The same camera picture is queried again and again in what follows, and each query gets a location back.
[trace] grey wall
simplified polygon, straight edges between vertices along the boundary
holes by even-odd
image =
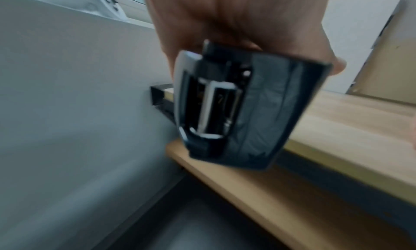
[[[170,82],[153,29],[0,0],[0,249],[89,249],[169,183]]]

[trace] white wall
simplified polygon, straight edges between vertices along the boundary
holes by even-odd
[[[0,0],[0,249],[89,249],[170,182],[153,29]]]

